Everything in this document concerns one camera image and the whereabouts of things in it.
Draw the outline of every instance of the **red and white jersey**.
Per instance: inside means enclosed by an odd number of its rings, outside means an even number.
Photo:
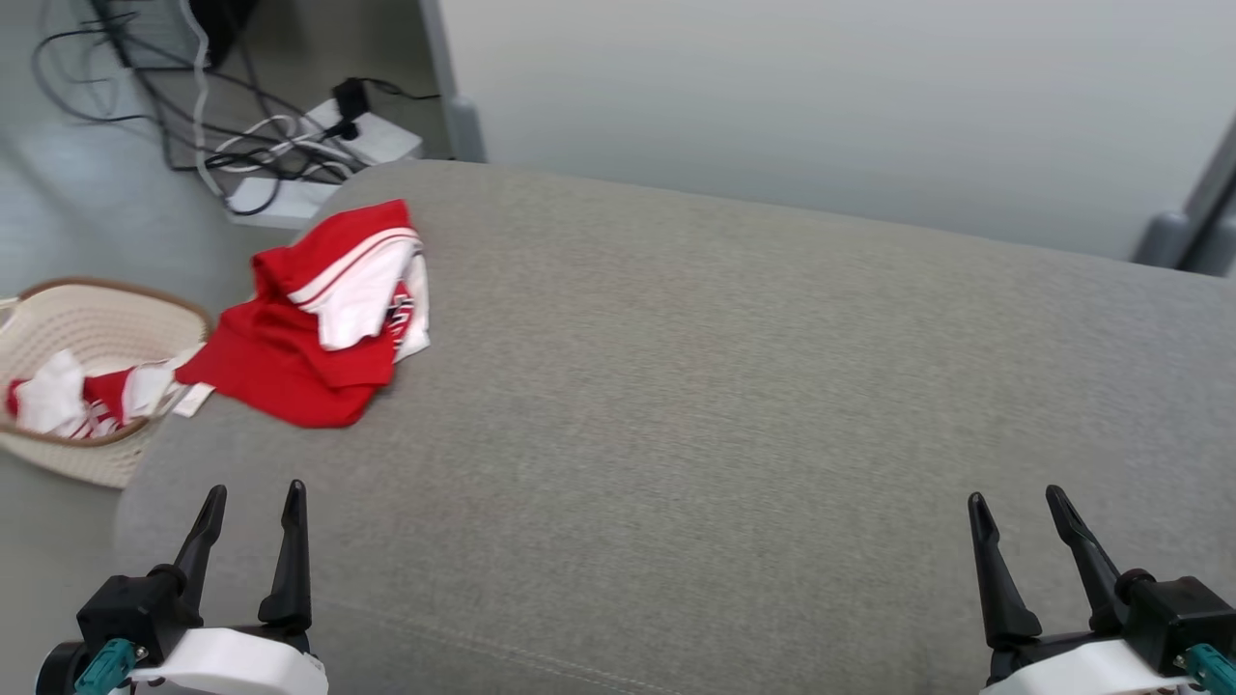
[[[429,345],[421,250],[392,200],[253,256],[256,297],[224,312],[177,380],[300,427],[356,422],[394,362]]]
[[[73,352],[61,350],[31,378],[9,383],[5,407],[21,429],[68,439],[103,437],[156,413],[173,386],[173,365],[85,376]]]

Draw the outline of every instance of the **white basket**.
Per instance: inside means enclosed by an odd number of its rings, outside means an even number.
[[[210,335],[200,307],[121,282],[69,277],[44,282],[15,299],[0,299],[0,388],[28,378],[68,348],[88,375],[166,360]],[[17,429],[0,408],[0,445],[69,477],[125,487],[137,470],[153,423],[138,418],[94,439],[64,439]]]

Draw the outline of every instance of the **white power strip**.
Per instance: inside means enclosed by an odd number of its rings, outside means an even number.
[[[246,177],[245,181],[240,182],[236,192],[227,197],[227,204],[234,210],[252,210],[266,203],[273,189],[273,178]],[[227,216],[236,224],[299,231],[336,190],[339,190],[339,185],[332,183],[284,181],[279,183],[279,194],[274,197],[269,208],[255,215]]]
[[[300,120],[300,132],[321,132],[323,129],[337,122],[339,108],[331,99],[309,111]],[[339,146],[371,167],[397,160],[420,158],[424,141],[417,134],[373,114],[361,114],[353,122],[360,132],[357,137],[353,140],[336,139],[330,145]],[[251,176],[241,182],[235,193],[227,197],[227,203],[234,210],[252,210],[269,199],[273,188],[273,178]],[[279,184],[279,194],[276,195],[269,208],[255,215],[229,215],[229,218],[236,224],[299,231],[336,190],[339,190],[339,185],[330,183],[284,181]]]
[[[337,122],[339,106],[334,99],[330,99],[309,111],[307,117],[300,119],[300,132],[321,132],[321,129],[328,129]],[[360,135],[353,140],[340,137],[332,142],[371,167],[397,160],[419,160],[424,152],[424,141],[419,135],[404,130],[382,116],[366,113],[352,122],[356,124]]]

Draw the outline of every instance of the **clothing label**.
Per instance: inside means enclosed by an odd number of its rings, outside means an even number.
[[[180,398],[180,402],[172,408],[172,412],[185,418],[192,418],[198,413],[198,408],[206,402],[206,396],[210,396],[215,391],[214,386],[209,383],[195,383],[189,392]]]

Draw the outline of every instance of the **white cloth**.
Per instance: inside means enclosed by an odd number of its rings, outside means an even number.
[[[419,250],[420,239],[410,228],[382,231],[289,293],[288,299],[318,315],[318,343],[324,350],[346,350],[382,333],[396,284]]]
[[[85,370],[73,352],[61,350],[38,367],[30,381],[14,388],[17,427],[40,434],[73,437],[87,420],[82,399]]]
[[[146,362],[125,370],[87,376],[70,350],[61,350],[28,381],[15,382],[9,407],[21,429],[68,439],[111,434],[137,418],[163,414],[176,383],[174,370],[201,344],[171,360]]]

